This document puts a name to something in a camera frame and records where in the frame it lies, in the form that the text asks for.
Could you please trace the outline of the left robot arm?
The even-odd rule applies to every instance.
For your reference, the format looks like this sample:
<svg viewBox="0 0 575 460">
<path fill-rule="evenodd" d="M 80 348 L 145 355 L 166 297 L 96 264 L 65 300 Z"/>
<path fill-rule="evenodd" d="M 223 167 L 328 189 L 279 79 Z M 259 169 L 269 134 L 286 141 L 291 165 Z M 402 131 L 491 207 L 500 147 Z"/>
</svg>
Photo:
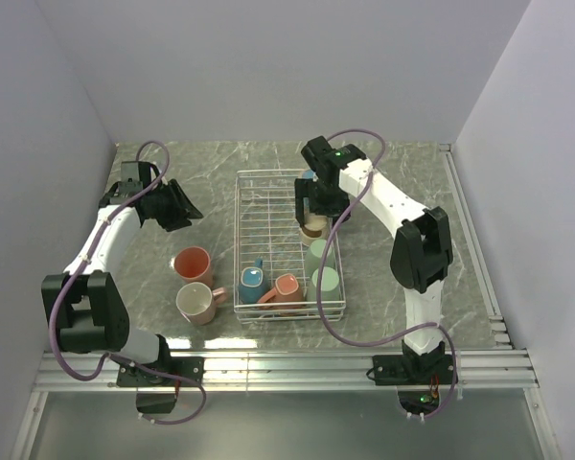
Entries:
<svg viewBox="0 0 575 460">
<path fill-rule="evenodd" d="M 79 381 L 99 374 L 80 374 L 64 354 L 100 353 L 132 367 L 150 384 L 173 376 L 173 359 L 164 336 L 131 325 L 113 271 L 134 236 L 148 220 L 171 232 L 185 228 L 202 214 L 174 179 L 151 162 L 126 161 L 121 178 L 103 195 L 92 233 L 76 259 L 41 283 L 51 350 L 62 370 Z"/>
</svg>

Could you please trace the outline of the steel cup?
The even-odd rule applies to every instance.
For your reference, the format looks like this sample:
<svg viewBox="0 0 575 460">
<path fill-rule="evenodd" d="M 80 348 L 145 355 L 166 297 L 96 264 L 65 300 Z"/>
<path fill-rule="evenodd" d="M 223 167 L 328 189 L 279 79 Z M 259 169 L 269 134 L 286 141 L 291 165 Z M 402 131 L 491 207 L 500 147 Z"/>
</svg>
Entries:
<svg viewBox="0 0 575 460">
<path fill-rule="evenodd" d="M 318 239 L 326 239 L 330 232 L 330 224 L 326 217 L 309 213 L 305 224 L 300 227 L 301 240 L 305 245 Z"/>
</svg>

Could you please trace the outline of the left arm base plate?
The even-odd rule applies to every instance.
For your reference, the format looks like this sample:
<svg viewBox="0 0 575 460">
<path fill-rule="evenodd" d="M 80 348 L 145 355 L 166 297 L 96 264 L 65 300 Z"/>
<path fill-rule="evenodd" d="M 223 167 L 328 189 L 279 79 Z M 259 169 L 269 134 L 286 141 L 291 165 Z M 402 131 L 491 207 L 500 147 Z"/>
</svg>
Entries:
<svg viewBox="0 0 575 460">
<path fill-rule="evenodd" d="M 149 365 L 120 364 L 116 385 L 123 388 L 200 386 L 204 373 L 204 358 L 201 356 L 176 357 L 167 369 Z"/>
</svg>

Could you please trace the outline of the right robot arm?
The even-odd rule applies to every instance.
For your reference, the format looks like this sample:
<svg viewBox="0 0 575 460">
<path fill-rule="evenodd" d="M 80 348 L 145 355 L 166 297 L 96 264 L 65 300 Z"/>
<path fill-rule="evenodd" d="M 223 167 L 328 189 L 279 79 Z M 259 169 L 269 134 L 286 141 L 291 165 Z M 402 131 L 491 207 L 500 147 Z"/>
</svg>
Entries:
<svg viewBox="0 0 575 460">
<path fill-rule="evenodd" d="M 301 154 L 315 176 L 294 182 L 298 223 L 304 224 L 306 213 L 312 212 L 339 225 L 361 203 L 393 238 L 390 268 L 404 289 L 407 319 L 393 381 L 430 382 L 445 368 L 447 340 L 438 324 L 444 280 L 453 262 L 447 212 L 409 197 L 353 144 L 334 148 L 318 136 L 306 143 Z"/>
</svg>

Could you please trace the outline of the pink mug white inside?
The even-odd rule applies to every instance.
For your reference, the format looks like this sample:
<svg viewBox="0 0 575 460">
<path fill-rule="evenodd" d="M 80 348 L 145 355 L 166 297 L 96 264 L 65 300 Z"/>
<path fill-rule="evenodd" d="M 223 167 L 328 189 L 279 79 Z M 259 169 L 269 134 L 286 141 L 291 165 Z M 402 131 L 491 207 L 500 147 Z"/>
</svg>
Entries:
<svg viewBox="0 0 575 460">
<path fill-rule="evenodd" d="M 225 287 L 212 289 L 201 282 L 193 282 L 177 292 L 175 305 L 189 323 L 202 326 L 215 318 L 218 305 L 227 297 L 228 291 Z"/>
</svg>

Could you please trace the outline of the salmon mug white inside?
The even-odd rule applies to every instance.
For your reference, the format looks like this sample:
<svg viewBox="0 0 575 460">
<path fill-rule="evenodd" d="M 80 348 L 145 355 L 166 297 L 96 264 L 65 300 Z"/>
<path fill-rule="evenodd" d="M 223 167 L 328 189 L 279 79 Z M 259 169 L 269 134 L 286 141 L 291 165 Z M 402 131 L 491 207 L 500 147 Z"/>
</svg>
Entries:
<svg viewBox="0 0 575 460">
<path fill-rule="evenodd" d="M 298 279 L 291 273 L 279 276 L 273 287 L 265 293 L 258 304 L 295 303 L 304 300 L 304 293 Z"/>
</svg>

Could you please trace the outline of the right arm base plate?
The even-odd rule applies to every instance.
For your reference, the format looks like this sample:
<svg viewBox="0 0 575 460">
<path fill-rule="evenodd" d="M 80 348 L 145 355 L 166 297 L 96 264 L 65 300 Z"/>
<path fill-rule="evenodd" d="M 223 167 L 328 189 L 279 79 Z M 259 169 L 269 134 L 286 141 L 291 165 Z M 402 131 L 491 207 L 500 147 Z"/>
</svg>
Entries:
<svg viewBox="0 0 575 460">
<path fill-rule="evenodd" d="M 458 381 L 450 355 L 375 355 L 366 377 L 377 386 L 450 385 Z"/>
</svg>

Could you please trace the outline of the pale green tumbler cup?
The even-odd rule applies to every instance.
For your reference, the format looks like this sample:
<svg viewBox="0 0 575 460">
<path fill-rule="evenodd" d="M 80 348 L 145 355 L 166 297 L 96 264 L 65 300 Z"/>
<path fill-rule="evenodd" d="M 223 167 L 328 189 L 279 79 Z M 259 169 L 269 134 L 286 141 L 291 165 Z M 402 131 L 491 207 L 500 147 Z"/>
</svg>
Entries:
<svg viewBox="0 0 575 460">
<path fill-rule="evenodd" d="M 310 276 L 310 281 L 306 290 L 306 300 L 308 302 L 317 301 L 317 291 L 320 290 L 322 303 L 337 302 L 341 300 L 340 278 L 338 272 L 329 266 L 323 269 L 322 277 L 319 277 L 319 270 L 315 269 Z"/>
</svg>

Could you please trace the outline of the blue patterned mug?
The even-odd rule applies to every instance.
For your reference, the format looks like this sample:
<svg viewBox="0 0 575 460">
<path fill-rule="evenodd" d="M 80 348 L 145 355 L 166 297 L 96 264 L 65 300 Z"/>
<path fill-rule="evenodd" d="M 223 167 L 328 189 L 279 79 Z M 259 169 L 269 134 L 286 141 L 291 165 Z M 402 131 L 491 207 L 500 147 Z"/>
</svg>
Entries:
<svg viewBox="0 0 575 460">
<path fill-rule="evenodd" d="M 242 304 L 256 304 L 269 291 L 269 281 L 263 266 L 263 259 L 257 258 L 241 271 L 238 293 Z"/>
</svg>

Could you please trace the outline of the salmon tumbler cup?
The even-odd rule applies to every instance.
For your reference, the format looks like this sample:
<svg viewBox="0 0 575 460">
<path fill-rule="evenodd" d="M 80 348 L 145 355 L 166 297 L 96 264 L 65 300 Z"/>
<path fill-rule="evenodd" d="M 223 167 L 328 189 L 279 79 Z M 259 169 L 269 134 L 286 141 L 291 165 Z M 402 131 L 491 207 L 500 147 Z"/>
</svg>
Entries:
<svg viewBox="0 0 575 460">
<path fill-rule="evenodd" d="M 212 260 L 202 247 L 191 246 L 181 250 L 173 260 L 173 269 L 187 283 L 200 282 L 209 288 L 214 284 Z"/>
</svg>

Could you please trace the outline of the light green cup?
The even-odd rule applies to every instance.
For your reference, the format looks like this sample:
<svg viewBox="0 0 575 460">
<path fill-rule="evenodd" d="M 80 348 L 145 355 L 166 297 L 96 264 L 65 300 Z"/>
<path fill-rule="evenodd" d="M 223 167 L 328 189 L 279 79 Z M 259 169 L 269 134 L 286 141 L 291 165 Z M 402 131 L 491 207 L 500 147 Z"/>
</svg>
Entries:
<svg viewBox="0 0 575 460">
<path fill-rule="evenodd" d="M 305 256 L 305 263 L 304 263 L 306 277 L 310 278 L 313 272 L 320 266 L 323 251 L 326 247 L 326 243 L 327 241 L 325 239 L 317 239 L 310 244 L 307 254 Z M 331 268 L 336 267 L 333 244 L 331 244 L 328 249 L 324 266 Z"/>
</svg>

